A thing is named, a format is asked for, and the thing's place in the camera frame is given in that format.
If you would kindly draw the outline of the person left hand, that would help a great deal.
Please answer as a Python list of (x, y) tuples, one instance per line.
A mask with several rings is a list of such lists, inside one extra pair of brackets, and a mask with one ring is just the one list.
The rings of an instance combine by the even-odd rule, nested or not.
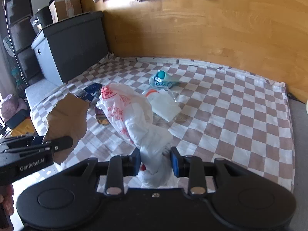
[(5, 210), (5, 212), (11, 216), (14, 213), (14, 188), (12, 184), (6, 186), (6, 196), (1, 194), (0, 202)]

